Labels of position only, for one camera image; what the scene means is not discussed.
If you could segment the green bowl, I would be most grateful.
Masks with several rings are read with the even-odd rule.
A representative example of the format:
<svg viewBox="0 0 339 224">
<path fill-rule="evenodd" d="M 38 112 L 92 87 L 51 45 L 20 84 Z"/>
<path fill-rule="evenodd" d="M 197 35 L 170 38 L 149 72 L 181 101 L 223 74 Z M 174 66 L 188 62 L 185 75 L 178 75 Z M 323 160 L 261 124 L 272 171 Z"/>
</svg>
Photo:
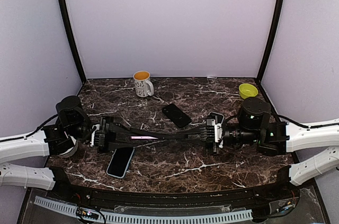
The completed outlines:
<svg viewBox="0 0 339 224">
<path fill-rule="evenodd" d="M 258 95 L 258 89 L 252 84 L 243 83 L 239 85 L 239 95 L 242 99 L 256 97 Z"/>
</svg>

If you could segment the black frame post left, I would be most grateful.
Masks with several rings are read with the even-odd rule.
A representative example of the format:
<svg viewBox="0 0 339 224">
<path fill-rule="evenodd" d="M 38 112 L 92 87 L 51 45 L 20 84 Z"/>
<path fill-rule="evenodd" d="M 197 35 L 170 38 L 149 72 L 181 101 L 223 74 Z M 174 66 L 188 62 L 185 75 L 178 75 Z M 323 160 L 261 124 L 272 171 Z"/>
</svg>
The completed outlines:
<svg viewBox="0 0 339 224">
<path fill-rule="evenodd" d="M 74 38 L 73 29 L 72 29 L 69 14 L 68 14 L 66 0 L 58 0 L 58 3 L 59 3 L 59 9 L 61 13 L 61 18 L 63 20 L 66 37 L 67 37 L 68 44 L 71 50 L 72 58 L 75 63 L 75 67 L 79 75 L 79 78 L 81 80 L 81 83 L 84 84 L 87 81 L 87 78 L 84 72 L 84 68 L 83 68 L 80 55 L 77 49 L 76 41 Z"/>
</svg>

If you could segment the white patterned mug yellow inside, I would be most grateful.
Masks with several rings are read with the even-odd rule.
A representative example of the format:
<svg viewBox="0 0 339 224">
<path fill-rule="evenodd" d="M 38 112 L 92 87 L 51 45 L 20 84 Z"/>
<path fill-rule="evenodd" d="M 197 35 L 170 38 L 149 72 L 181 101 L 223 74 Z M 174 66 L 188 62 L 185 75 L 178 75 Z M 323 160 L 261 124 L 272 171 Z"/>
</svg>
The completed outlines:
<svg viewBox="0 0 339 224">
<path fill-rule="evenodd" d="M 138 71 L 133 75 L 136 94 L 138 97 L 148 97 L 154 95 L 154 86 L 150 81 L 148 71 Z"/>
</svg>

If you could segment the black frame post right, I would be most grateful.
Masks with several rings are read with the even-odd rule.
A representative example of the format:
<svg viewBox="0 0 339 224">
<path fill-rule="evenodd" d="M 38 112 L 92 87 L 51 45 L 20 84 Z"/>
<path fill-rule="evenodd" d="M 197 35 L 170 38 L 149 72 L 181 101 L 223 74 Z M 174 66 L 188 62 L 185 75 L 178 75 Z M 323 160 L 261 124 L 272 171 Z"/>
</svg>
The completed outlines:
<svg viewBox="0 0 339 224">
<path fill-rule="evenodd" d="M 282 11 L 282 5 L 283 5 L 284 0 L 276 0 L 275 1 L 275 6 L 274 6 L 274 11 L 273 11 L 273 16 L 272 16 L 272 22 L 269 30 L 269 35 L 267 37 L 267 42 L 265 45 L 262 61 L 256 76 L 256 81 L 257 84 L 261 84 L 265 71 L 267 69 L 267 65 L 269 62 L 269 58 L 272 52 L 273 44 L 275 41 L 275 36 L 277 33 L 278 25 L 279 25 L 279 20 L 281 16 L 281 11 Z"/>
</svg>

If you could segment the purple phone with dark screen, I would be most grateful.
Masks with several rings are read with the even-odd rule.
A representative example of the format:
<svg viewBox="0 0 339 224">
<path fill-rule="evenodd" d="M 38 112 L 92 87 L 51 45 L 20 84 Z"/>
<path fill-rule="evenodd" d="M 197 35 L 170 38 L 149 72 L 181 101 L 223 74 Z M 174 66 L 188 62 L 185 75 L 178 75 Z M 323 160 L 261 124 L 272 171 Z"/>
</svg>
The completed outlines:
<svg viewBox="0 0 339 224">
<path fill-rule="evenodd" d="M 157 137 L 151 137 L 151 136 L 131 136 L 131 140 L 158 140 Z"/>
</svg>

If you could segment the phone in blue case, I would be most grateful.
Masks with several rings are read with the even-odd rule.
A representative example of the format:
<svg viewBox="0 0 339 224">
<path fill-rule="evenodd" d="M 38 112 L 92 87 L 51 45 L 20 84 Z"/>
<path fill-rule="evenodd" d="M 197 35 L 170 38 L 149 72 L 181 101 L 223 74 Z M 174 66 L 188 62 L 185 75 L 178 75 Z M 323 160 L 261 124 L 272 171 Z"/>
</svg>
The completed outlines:
<svg viewBox="0 0 339 224">
<path fill-rule="evenodd" d="M 106 173 L 109 176 L 115 178 L 124 178 L 134 153 L 134 147 L 123 147 L 116 149 L 106 169 Z"/>
</svg>

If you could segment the white fluted bowl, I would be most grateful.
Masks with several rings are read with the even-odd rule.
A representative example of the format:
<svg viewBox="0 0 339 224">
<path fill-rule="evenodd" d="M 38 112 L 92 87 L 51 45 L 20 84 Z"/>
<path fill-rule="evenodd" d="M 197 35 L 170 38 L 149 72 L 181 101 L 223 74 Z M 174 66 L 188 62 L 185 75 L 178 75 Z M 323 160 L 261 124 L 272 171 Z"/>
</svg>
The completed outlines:
<svg viewBox="0 0 339 224">
<path fill-rule="evenodd" d="M 66 152 L 59 154 L 58 157 L 69 158 L 76 153 L 76 151 L 78 150 L 78 141 L 72 138 L 72 142 L 74 143 L 74 146 L 68 149 Z"/>
</svg>

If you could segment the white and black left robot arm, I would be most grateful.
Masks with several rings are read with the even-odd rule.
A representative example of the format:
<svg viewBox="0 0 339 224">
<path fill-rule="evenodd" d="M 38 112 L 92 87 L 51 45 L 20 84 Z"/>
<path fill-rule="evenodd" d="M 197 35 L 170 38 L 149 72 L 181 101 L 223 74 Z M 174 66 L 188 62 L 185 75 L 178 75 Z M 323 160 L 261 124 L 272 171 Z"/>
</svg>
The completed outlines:
<svg viewBox="0 0 339 224">
<path fill-rule="evenodd" d="M 34 187 L 54 191 L 62 200 L 75 196 L 67 174 L 61 167 L 33 168 L 13 165 L 12 161 L 29 157 L 71 157 L 80 142 L 103 148 L 115 133 L 160 139 L 163 135 L 125 128 L 113 118 L 102 117 L 94 124 L 84 112 L 80 99 L 71 95 L 56 105 L 57 113 L 28 134 L 1 138 L 1 185 Z"/>
</svg>

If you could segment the black frame post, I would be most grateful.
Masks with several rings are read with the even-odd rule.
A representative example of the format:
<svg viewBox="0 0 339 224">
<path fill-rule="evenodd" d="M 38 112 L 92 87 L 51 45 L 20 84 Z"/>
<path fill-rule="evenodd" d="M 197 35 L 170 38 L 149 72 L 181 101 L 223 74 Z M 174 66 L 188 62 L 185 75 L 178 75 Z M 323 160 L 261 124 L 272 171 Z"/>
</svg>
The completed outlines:
<svg viewBox="0 0 339 224">
<path fill-rule="evenodd" d="M 273 16 L 272 16 L 272 22 L 269 30 L 269 35 L 267 37 L 267 42 L 265 45 L 262 61 L 256 76 L 256 81 L 257 84 L 261 84 L 265 71 L 267 69 L 267 65 L 269 62 L 269 58 L 272 52 L 273 44 L 275 41 L 275 36 L 277 33 L 278 25 L 279 25 L 279 20 L 281 16 L 281 11 L 282 11 L 282 5 L 283 5 L 284 0 L 276 0 L 275 1 L 275 6 L 274 6 L 274 11 L 273 11 Z"/>
<path fill-rule="evenodd" d="M 81 83 L 84 84 L 87 81 L 87 78 L 84 72 L 84 68 L 83 68 L 80 55 L 77 49 L 76 41 L 74 38 L 73 29 L 72 29 L 69 14 L 68 14 L 66 0 L 58 0 L 58 3 L 59 3 L 59 9 L 61 13 L 61 18 L 63 20 L 66 37 L 67 37 L 68 44 L 71 50 L 72 58 L 75 63 L 75 67 L 79 75 L 79 78 L 81 80 Z"/>
</svg>

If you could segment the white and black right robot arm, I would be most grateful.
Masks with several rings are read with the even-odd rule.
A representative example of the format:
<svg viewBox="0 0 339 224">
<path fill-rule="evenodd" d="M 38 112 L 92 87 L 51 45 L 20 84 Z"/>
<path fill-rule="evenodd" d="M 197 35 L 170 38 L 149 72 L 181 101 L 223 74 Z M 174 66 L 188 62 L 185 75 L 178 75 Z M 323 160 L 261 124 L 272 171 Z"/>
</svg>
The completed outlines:
<svg viewBox="0 0 339 224">
<path fill-rule="evenodd" d="M 203 127 L 165 135 L 163 139 L 186 139 L 199 135 L 213 153 L 221 146 L 241 147 L 256 145 L 256 150 L 266 156 L 277 156 L 307 148 L 325 147 L 325 150 L 303 162 L 279 169 L 277 183 L 271 186 L 270 195 L 281 200 L 291 190 L 318 175 L 338 167 L 338 120 L 301 124 L 287 117 L 270 122 L 271 106 L 257 98 L 248 97 L 235 115 L 237 123 L 222 123 L 208 116 Z"/>
</svg>

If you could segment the black front rail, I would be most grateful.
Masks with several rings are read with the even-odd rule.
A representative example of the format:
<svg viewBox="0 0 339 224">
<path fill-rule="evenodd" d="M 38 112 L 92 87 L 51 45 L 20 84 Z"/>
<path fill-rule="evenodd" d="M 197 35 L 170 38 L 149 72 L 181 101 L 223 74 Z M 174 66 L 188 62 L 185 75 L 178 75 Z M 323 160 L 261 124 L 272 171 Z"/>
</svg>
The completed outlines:
<svg viewBox="0 0 339 224">
<path fill-rule="evenodd" d="M 290 184 L 269 184 L 248 189 L 202 193 L 138 193 L 94 189 L 78 185 L 48 191 L 47 196 L 89 207 L 117 206 L 151 208 L 199 208 L 230 205 L 232 208 L 260 208 L 269 203 L 297 199 L 299 189 Z"/>
</svg>

